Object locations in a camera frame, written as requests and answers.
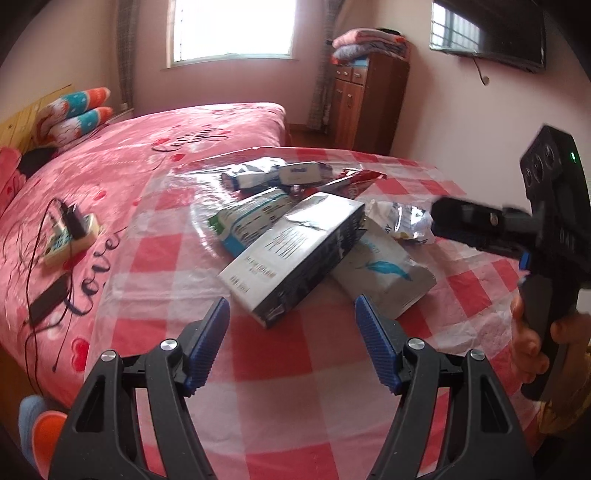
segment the cable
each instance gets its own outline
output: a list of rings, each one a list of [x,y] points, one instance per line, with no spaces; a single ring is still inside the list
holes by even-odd
[[[37,232],[37,237],[35,239],[35,246],[33,247],[33,253],[31,254],[31,261],[29,262],[29,266],[28,266],[27,281],[25,284],[25,298],[27,300],[27,312],[28,312],[29,321],[31,320],[31,301],[29,299],[29,284],[31,282],[31,274],[33,273],[33,267],[35,264],[35,253],[37,252],[37,248],[39,247],[39,243],[41,242],[41,233],[43,231],[43,223],[45,223],[45,219],[47,218],[47,214],[49,213],[49,209],[51,208],[51,205],[54,202],[57,203],[59,206],[65,205],[65,203],[62,200],[55,198],[55,197],[53,197],[49,201],[49,203],[47,203],[47,207],[45,208],[45,212],[43,213],[43,216],[41,217],[41,222],[39,224],[39,231]],[[38,365],[37,359],[38,359],[38,353],[39,353],[39,345],[37,343],[37,335],[36,335],[36,331],[35,331],[35,326],[33,324],[31,324],[31,330],[32,330],[32,332],[29,334],[29,336],[27,336],[27,338],[25,340],[25,369],[27,371],[27,378],[29,379],[29,385],[31,386],[33,391],[36,392],[35,387],[33,386],[33,382],[31,380],[31,377],[29,375],[29,364],[28,364],[28,358],[27,358],[27,343],[32,335],[33,339],[35,340],[35,367],[34,367],[35,382],[37,383],[37,387],[39,389],[40,395],[43,396],[43,390],[41,389],[41,386],[39,385],[39,382],[37,380],[37,365]]]
[[[70,295],[68,298],[68,303],[72,304],[74,303],[74,262],[72,261],[72,258],[74,257],[74,255],[72,254],[72,242],[70,242]],[[53,366],[51,367],[51,371],[52,372],[56,372],[57,370],[57,363],[60,361],[60,355],[61,355],[61,350],[64,348],[64,344],[66,343],[66,337],[68,336],[68,333],[70,332],[70,325],[72,324],[72,316],[74,315],[73,311],[70,311],[70,321],[68,322],[68,327],[66,328],[66,332],[64,333],[64,338],[61,340],[61,345],[60,345],[60,349],[57,351],[57,357],[56,357],[56,361],[53,364]]]
[[[480,67],[478,66],[478,63],[476,61],[476,57],[473,56],[472,60],[474,60],[474,65],[476,65],[476,69],[478,70],[478,75],[480,76],[480,81],[482,82],[482,84],[484,86],[487,86],[491,82],[491,79],[488,78],[486,75],[484,77],[482,76],[482,72],[480,71]]]

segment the folded blanket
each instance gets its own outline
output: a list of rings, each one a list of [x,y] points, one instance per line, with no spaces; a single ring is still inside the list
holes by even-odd
[[[408,45],[406,42],[390,44],[381,41],[372,41],[345,45],[339,47],[333,53],[333,58],[336,60],[336,63],[343,64],[372,52],[380,52],[408,61]]]
[[[381,41],[391,44],[406,42],[405,38],[400,35],[392,35],[374,28],[355,28],[336,38],[333,41],[333,47],[339,48],[344,45],[353,45],[368,41]]]
[[[82,115],[69,118],[50,128],[43,145],[63,147],[66,144],[93,131],[113,116],[113,109],[100,106]]]
[[[37,113],[33,128],[33,140],[37,145],[45,145],[51,127],[102,105],[109,95],[111,95],[111,91],[108,88],[100,87],[59,97]]]

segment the red and white checkered tablecloth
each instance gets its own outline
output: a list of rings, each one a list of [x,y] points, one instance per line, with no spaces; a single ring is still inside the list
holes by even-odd
[[[135,355],[176,337],[201,319],[227,288],[216,278],[232,260],[207,218],[237,194],[220,171],[260,157],[320,160],[334,167],[387,173],[361,197],[429,207],[439,195],[463,192],[436,168],[391,157],[312,148],[261,147],[175,168],[146,186],[103,293],[87,369],[114,348]],[[537,405],[526,400],[509,369],[509,303],[519,273],[513,261],[451,241],[408,247],[437,285],[398,321],[441,351],[483,350],[535,443]],[[359,480],[366,478],[398,404],[373,369],[353,303],[325,279],[270,330],[234,301],[225,340],[205,387],[187,404],[220,479]],[[440,392],[423,471],[436,463],[447,393]],[[163,473],[146,396],[140,423],[148,461]]]

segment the wall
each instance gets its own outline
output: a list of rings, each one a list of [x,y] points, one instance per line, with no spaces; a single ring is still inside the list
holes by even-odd
[[[0,122],[72,83],[107,86],[120,103],[115,61],[116,0],[52,0],[25,29],[0,67]]]
[[[548,20],[548,68],[531,74],[429,50],[431,0],[376,0],[374,24],[414,44],[392,155],[439,167],[472,199],[527,207],[519,159],[540,126],[571,133],[591,175],[591,82]]]
[[[322,1],[298,1],[295,60],[221,60],[170,69],[165,68],[167,9],[167,0],[143,0],[139,8],[137,115],[210,103],[276,102],[286,108],[290,123],[306,123],[323,42]]]

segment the wooden headboard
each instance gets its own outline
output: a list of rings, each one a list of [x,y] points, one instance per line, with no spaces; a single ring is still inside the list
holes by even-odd
[[[57,100],[62,95],[73,93],[74,87],[72,85],[60,88],[55,92],[51,92],[45,97],[39,98],[36,102],[25,107],[20,112],[15,113],[8,120],[0,124],[0,147],[12,147],[20,150],[21,153],[27,153],[29,150],[35,148],[32,139],[33,123],[37,112]]]

